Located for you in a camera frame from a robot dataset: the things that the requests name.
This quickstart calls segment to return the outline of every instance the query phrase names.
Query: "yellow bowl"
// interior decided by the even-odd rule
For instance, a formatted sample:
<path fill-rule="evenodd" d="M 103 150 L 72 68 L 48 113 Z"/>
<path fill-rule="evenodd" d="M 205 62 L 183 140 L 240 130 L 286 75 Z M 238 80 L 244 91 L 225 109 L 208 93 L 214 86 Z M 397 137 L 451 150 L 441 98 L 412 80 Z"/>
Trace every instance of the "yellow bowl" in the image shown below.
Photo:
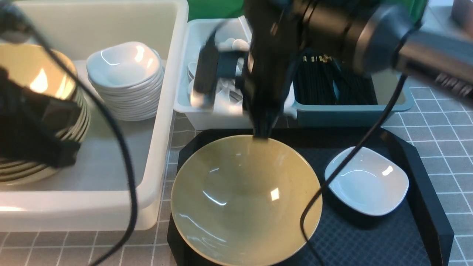
<path fill-rule="evenodd" d="M 54 52 L 77 75 L 72 61 Z M 0 67 L 5 68 L 9 78 L 18 85 L 58 99 L 69 99 L 76 88 L 75 82 L 37 45 L 0 44 Z"/>
<path fill-rule="evenodd" d="M 314 170 L 291 147 L 250 135 L 212 142 L 181 167 L 171 210 L 181 237 L 198 254 L 224 266 L 268 266 L 304 244 L 299 218 L 320 188 Z M 312 236 L 322 198 L 307 215 Z"/>

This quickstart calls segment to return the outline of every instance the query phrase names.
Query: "green background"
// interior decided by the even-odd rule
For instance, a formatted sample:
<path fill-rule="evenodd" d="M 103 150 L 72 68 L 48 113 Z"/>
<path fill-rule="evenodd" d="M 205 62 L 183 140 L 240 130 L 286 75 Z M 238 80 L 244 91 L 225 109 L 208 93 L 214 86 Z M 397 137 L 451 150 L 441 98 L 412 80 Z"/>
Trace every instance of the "green background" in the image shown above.
<path fill-rule="evenodd" d="M 189 2 L 189 20 L 198 18 L 228 18 L 241 15 L 235 12 L 243 5 L 243 0 L 187 0 Z M 389 3 L 402 3 L 411 12 L 415 21 L 422 15 L 428 0 L 387 0 Z"/>

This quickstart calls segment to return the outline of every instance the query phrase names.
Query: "stack of plates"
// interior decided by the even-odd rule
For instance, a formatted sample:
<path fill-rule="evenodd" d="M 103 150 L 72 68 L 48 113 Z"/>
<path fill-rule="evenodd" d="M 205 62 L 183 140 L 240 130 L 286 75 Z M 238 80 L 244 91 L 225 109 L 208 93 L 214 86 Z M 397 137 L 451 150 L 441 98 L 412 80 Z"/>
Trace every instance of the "stack of plates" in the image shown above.
<path fill-rule="evenodd" d="M 77 74 L 72 61 L 60 52 L 55 53 Z M 90 112 L 84 95 L 76 84 L 35 45 L 0 45 L 0 66 L 9 77 L 21 86 L 59 99 L 72 99 L 81 108 L 75 125 L 56 134 L 61 140 L 82 142 L 90 125 Z M 0 186 L 21 185 L 35 182 L 55 174 L 58 169 L 35 162 L 12 161 L 0 158 Z"/>
<path fill-rule="evenodd" d="M 156 115 L 164 78 L 159 54 L 138 42 L 94 53 L 88 79 L 115 118 L 140 121 Z"/>

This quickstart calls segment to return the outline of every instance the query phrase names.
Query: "white plastic basket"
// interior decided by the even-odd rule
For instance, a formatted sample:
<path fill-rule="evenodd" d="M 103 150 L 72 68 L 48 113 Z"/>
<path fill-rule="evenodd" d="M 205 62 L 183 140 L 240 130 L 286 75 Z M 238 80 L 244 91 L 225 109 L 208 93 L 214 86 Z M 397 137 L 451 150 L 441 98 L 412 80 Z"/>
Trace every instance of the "white plastic basket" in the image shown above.
<path fill-rule="evenodd" d="M 215 26 L 221 21 L 222 19 L 197 19 L 187 23 L 183 46 L 184 56 L 180 62 L 174 110 L 185 114 L 192 126 L 197 130 L 253 127 L 250 118 L 247 115 L 242 115 L 240 112 L 238 115 L 231 114 L 230 112 L 228 114 L 214 112 L 213 110 L 193 107 L 189 100 L 187 65 L 198 60 L 200 48 L 205 44 Z M 229 38 L 250 41 L 238 18 L 229 19 L 217 31 L 215 42 L 222 43 Z M 288 106 L 288 108 L 285 108 L 285 112 L 295 113 L 292 108 L 294 101 L 294 90 L 292 90 L 286 100 L 285 106 Z"/>
<path fill-rule="evenodd" d="M 167 60 L 155 122 L 123 124 L 135 166 L 139 201 L 136 229 L 157 220 L 179 77 L 186 0 L 34 0 L 16 4 L 53 47 L 77 63 L 95 51 L 139 41 Z M 0 231 L 124 230 L 130 197 L 123 160 L 110 129 L 91 106 L 92 124 L 69 169 L 25 186 L 0 188 Z"/>

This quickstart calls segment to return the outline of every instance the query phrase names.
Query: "gray tiled surface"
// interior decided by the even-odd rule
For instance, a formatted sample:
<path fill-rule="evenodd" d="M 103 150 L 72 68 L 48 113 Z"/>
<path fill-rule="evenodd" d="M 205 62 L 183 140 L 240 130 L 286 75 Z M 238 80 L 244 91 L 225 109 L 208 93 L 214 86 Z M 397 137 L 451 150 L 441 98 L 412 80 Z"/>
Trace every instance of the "gray tiled surface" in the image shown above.
<path fill-rule="evenodd" d="M 427 10 L 426 29 L 445 31 L 449 10 Z M 432 184 L 455 230 L 450 266 L 473 266 L 473 110 L 412 79 L 409 87 L 416 105 L 395 114 L 385 128 L 413 144 L 422 156 Z M 294 127 L 281 119 L 277 127 Z M 198 132 L 176 114 L 159 221 L 150 230 L 135 232 L 126 247 L 104 266 L 175 266 L 166 242 L 170 191 L 180 149 Z M 110 248 L 123 232 L 1 233 L 0 265 L 84 266 Z"/>

